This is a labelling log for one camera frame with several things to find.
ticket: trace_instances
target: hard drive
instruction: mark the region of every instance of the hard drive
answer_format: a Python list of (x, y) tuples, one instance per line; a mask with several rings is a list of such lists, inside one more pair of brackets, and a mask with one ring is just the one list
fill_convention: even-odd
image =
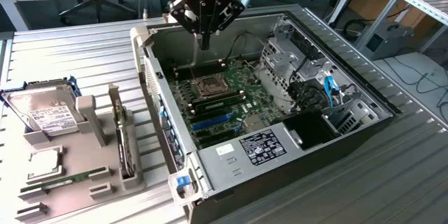
[(43, 131), (49, 136), (78, 131), (86, 121), (77, 111), (81, 92), (74, 77), (30, 83), (7, 83), (0, 88), (0, 100), (27, 126), (27, 132)]

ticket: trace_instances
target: blue cable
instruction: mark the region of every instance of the blue cable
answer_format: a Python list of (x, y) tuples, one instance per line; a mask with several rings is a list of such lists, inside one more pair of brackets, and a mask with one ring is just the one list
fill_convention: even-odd
[(335, 80), (334, 80), (333, 76), (327, 76), (326, 77), (326, 79), (325, 79), (325, 87), (326, 87), (327, 96), (330, 98), (330, 107), (333, 108), (334, 107), (334, 99), (331, 97), (331, 90), (333, 89), (339, 90), (339, 87), (335, 84)]

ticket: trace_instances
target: floor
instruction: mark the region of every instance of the floor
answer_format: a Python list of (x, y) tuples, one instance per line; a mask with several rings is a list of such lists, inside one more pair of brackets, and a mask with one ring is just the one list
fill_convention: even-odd
[[(139, 0), (125, 0), (125, 5), (137, 9)], [(170, 0), (150, 0), (150, 16), (161, 17), (165, 12)], [(70, 9), (78, 4), (77, 0), (57, 0), (57, 1), (27, 1), (19, 2), (21, 8), (26, 15), (26, 19), (30, 22), (31, 29), (45, 29), (65, 27), (61, 22), (59, 12)], [(309, 7), (315, 13), (322, 16), (330, 4), (330, 0), (253, 0), (251, 7), (274, 6), (285, 4), (299, 4), (303, 7)], [(349, 11), (345, 14), (346, 18), (359, 18), (359, 16)], [(115, 10), (111, 7), (105, 7), (102, 11), (103, 22), (114, 22), (122, 20), (130, 20), (134, 16), (121, 10)], [(0, 7), (0, 32), (15, 30), (13, 23)], [(81, 10), (77, 14), (69, 16), (69, 22), (74, 25), (95, 24), (97, 15), (95, 8), (90, 7)]]

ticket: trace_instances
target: office chair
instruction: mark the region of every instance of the office chair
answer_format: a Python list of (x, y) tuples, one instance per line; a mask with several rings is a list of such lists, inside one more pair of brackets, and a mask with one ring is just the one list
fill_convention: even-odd
[(90, 6), (95, 6), (95, 9), (97, 9), (97, 22), (98, 23), (102, 23), (102, 15), (101, 15), (101, 12), (102, 12), (102, 6), (106, 5), (106, 6), (110, 6), (118, 10), (123, 10), (129, 13), (131, 13), (135, 17), (135, 19), (138, 18), (138, 12), (137, 10), (126, 7), (125, 5), (122, 5), (125, 3), (123, 0), (119, 0), (119, 3), (114, 3), (114, 2), (110, 2), (109, 0), (77, 0), (78, 1), (78, 5), (75, 5), (71, 9), (69, 10), (65, 10), (59, 13), (59, 17), (61, 17), (61, 22), (66, 25), (73, 25), (69, 21), (69, 17), (67, 15), (70, 14), (74, 14), (77, 13), (79, 10), (82, 9), (86, 9), (87, 7)]

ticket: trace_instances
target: white label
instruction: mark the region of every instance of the white label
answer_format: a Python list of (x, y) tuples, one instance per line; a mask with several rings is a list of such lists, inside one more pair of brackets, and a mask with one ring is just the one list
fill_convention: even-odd
[(77, 127), (77, 121), (67, 105), (31, 111), (30, 116), (46, 133)]
[(234, 152), (234, 146), (233, 144), (223, 145), (217, 148), (218, 155), (225, 155), (226, 153)]

